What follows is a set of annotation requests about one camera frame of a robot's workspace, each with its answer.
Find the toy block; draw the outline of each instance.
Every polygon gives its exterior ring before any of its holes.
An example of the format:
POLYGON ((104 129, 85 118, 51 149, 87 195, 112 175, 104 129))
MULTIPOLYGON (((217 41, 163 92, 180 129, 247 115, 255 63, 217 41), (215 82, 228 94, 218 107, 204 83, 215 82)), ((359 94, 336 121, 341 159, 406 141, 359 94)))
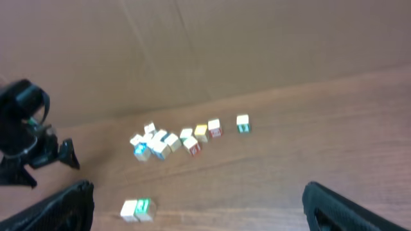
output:
POLYGON ((195 128, 194 136, 200 142, 208 142, 210 136, 206 124, 199 124, 195 128))
POLYGON ((201 150, 198 141, 192 136, 188 137, 183 145, 192 156, 197 155, 201 150))
POLYGON ((140 222, 153 221, 156 210, 157 206, 151 199, 141 198, 137 200, 134 214, 140 222))
POLYGON ((141 142, 142 139, 143 139, 143 137, 142 137, 141 135, 136 134, 135 136, 133 136, 133 137, 130 139, 130 143, 131 143, 131 145, 133 145, 134 147, 136 147, 136 146, 141 142))
POLYGON ((127 200, 124 202, 123 208, 121 209, 120 216, 126 222, 136 222, 139 221, 137 216, 135 215, 137 207, 137 200, 127 200))
POLYGON ((186 141, 186 139, 187 139, 188 137, 191 137, 192 135, 193 135, 193 129, 192 129, 192 128, 183 128, 183 129, 181 130, 181 133, 180 133, 180 140, 181 140, 181 142, 186 141))
POLYGON ((124 202, 120 216, 126 222, 153 221, 157 206, 149 198, 127 200, 124 202))
POLYGON ((147 148, 146 143, 139 143, 134 148, 134 156, 139 161, 147 161, 150 158, 151 151, 147 148))
POLYGON ((148 143, 148 142, 150 142, 151 139, 153 139, 153 134, 152 133, 146 133, 146 134, 144 134, 143 138, 141 139, 141 142, 148 143))
POLYGON ((153 140, 155 141, 161 141, 165 136, 167 136, 167 131, 160 129, 154 136, 153 140))
POLYGON ((181 147, 181 141, 174 133, 170 133, 165 138, 164 142, 170 147, 172 152, 175 152, 179 147, 181 147))
POLYGON ((220 137, 223 135, 223 129, 220 125, 219 119, 210 119, 208 121, 208 130, 212 138, 220 137))
POLYGON ((155 146, 155 143, 156 143, 157 141, 155 141, 155 140, 153 140, 153 139, 151 139, 151 140, 149 140, 148 142, 147 142, 147 148, 154 154, 154 155, 157 155, 157 154, 155 154, 155 152, 154 152, 154 146, 155 146))
POLYGON ((250 133, 251 126, 249 121, 249 115, 239 115, 237 116, 237 129, 240 133, 250 133))
POLYGON ((157 133, 157 130, 155 129, 154 123, 150 122, 148 124, 144 125, 144 132, 145 133, 151 133, 155 135, 157 133))
POLYGON ((165 160, 166 157, 171 153, 170 147, 166 143, 161 141, 155 141, 153 150, 155 155, 161 160, 165 160))

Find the wooden block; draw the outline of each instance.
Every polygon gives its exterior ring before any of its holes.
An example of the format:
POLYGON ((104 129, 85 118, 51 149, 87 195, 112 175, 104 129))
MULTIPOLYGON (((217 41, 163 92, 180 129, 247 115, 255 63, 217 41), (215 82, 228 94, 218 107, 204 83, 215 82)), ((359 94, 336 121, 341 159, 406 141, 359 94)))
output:
POLYGON ((208 130, 212 138, 220 137, 223 135, 223 129, 221 127, 219 119, 210 119, 208 121, 208 130))
POLYGON ((127 200, 123 204, 123 208, 121 209, 120 216, 126 222, 138 222, 139 219, 135 215, 137 207, 137 200, 127 200))
POLYGON ((190 155, 195 156, 198 153, 200 153, 200 145, 198 141, 194 137, 188 137, 184 143, 184 147, 187 149, 187 151, 190 153, 190 155))
POLYGON ((163 137, 165 137, 167 135, 167 131, 160 129, 154 136, 153 136, 153 140, 155 141, 161 141, 161 139, 163 137))
POLYGON ((170 133, 167 133, 165 136, 163 136, 162 138, 161 138, 161 142, 165 142, 166 141, 166 139, 170 136, 171 134, 170 133))
POLYGON ((150 122, 146 125, 144 125, 144 132, 147 133, 151 133, 153 135, 155 135, 157 133, 157 130, 155 130, 155 126, 153 122, 150 122))
POLYGON ((126 222, 153 221, 157 206, 149 198, 127 200, 124 202, 120 216, 126 222))
POLYGON ((249 121, 249 115, 237 115, 237 129, 240 133, 250 133, 251 126, 249 121))
POLYGON ((146 133, 146 134, 144 134, 143 139, 141 140, 141 142, 145 143, 147 145, 147 148, 153 153, 154 146, 152 145, 152 139, 153 139, 153 134, 152 133, 146 133))
POLYGON ((170 147, 166 143, 161 141, 155 141, 153 150, 155 155, 161 160, 165 160, 171 153, 170 147))
POLYGON ((187 139, 188 137, 191 137, 192 135, 193 135, 193 129, 192 129, 192 128, 183 128, 183 129, 181 130, 181 133, 180 133, 180 140, 181 140, 181 142, 186 141, 186 139, 187 139))
POLYGON ((141 142, 148 143, 148 142, 150 142, 151 139, 153 139, 153 134, 152 133, 146 133, 146 134, 144 134, 143 138, 141 139, 141 142))
POLYGON ((136 147, 141 140, 143 139, 143 137, 139 134, 135 134, 131 139, 130 139, 130 143, 131 145, 133 145, 134 147, 136 147))
POLYGON ((134 147, 134 156, 139 161, 147 161, 151 154, 152 152, 147 148, 146 143, 139 143, 136 147, 134 147))
POLYGON ((197 127, 195 128, 195 131, 194 131, 194 136, 200 142, 208 142, 210 136, 209 136, 209 132, 207 130, 207 125, 206 124, 197 125, 197 127))
POLYGON ((174 133, 169 134, 167 138, 165 138, 164 142, 170 147, 172 152, 181 147, 181 141, 174 133))
POLYGON ((140 222, 153 221, 156 210, 157 206, 151 199, 140 198, 137 201, 134 214, 140 222))

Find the wooden table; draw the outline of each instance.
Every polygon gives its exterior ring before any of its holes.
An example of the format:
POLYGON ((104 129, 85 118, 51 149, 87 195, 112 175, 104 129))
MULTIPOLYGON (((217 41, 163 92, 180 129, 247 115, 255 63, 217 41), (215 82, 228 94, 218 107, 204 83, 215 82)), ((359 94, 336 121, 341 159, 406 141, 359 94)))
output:
POLYGON ((1 188, 0 216, 86 178, 95 185, 93 230, 307 230, 301 196, 315 180, 411 228, 410 74, 404 67, 61 129, 82 169, 30 171, 39 186, 1 188), (250 115, 249 135, 236 131, 240 113, 250 115), (181 148, 142 163, 132 154, 128 140, 147 121, 179 133, 212 117, 224 135, 198 157, 181 148), (155 222, 125 223, 124 200, 140 197, 158 204, 155 222))

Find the yellow block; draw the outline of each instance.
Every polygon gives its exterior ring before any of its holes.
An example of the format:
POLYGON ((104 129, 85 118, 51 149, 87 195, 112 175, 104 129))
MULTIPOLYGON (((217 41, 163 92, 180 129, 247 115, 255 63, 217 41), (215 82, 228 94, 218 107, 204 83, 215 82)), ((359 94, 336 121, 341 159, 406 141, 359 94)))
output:
POLYGON ((194 136, 200 142, 208 142, 209 132, 208 132, 208 129, 207 129, 207 125, 206 124, 197 125, 197 127, 195 128, 195 131, 194 131, 194 136))

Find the white block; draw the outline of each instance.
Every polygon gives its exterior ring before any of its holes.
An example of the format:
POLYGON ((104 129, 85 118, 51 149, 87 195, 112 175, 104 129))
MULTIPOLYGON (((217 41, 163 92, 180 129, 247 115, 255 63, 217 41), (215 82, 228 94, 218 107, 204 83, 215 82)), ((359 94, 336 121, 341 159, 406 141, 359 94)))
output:
POLYGON ((153 140, 153 139, 151 139, 151 140, 149 140, 149 141, 147 142, 147 148, 148 148, 153 154, 155 154, 155 153, 154 153, 154 146, 155 146, 155 143, 156 143, 156 142, 158 142, 158 141, 153 140))
POLYGON ((142 139, 143 139, 143 137, 142 137, 141 135, 136 134, 135 136, 133 136, 133 137, 130 139, 130 143, 131 143, 131 145, 133 145, 133 146, 137 146, 137 145, 141 142, 142 139))
POLYGON ((194 137, 188 137, 184 143, 184 147, 187 149, 187 151, 192 155, 195 156, 198 154, 201 150, 200 145, 198 141, 194 137))
POLYGON ((139 219, 134 214, 136 210, 137 200, 127 200, 124 202, 123 208, 121 209, 120 216, 127 222, 138 222, 139 219))
POLYGON ((170 147, 171 151, 176 151, 179 147, 181 147, 181 141, 177 135, 174 133, 169 134, 164 142, 170 147))
POLYGON ((183 128, 180 133, 180 139, 182 142, 184 142, 188 137, 191 137, 192 135, 193 135, 192 128, 183 128))
POLYGON ((144 134, 143 138, 141 139, 141 142, 148 143, 148 142, 150 142, 151 139, 153 139, 153 134, 152 133, 146 133, 146 134, 144 134))
POLYGON ((237 125, 249 124, 249 115, 239 115, 237 116, 237 125))
POLYGON ((171 153, 170 147, 166 143, 161 141, 155 141, 153 150, 157 157, 161 160, 165 160, 171 153))
POLYGON ((208 130, 212 138, 220 137, 223 134, 223 129, 219 119, 210 119, 208 121, 208 130))
POLYGON ((166 130, 159 130, 154 136, 153 136, 153 140, 155 141, 161 141, 161 139, 167 135, 167 131, 166 130))
POLYGON ((151 134, 153 134, 153 135, 156 134, 157 131, 155 130, 154 123, 153 123, 153 122, 150 122, 150 123, 146 124, 146 125, 144 126, 144 132, 145 132, 145 133, 151 133, 151 134))
POLYGON ((150 158, 151 151, 148 149, 146 143, 139 143, 134 147, 134 156, 139 161, 147 161, 150 158))

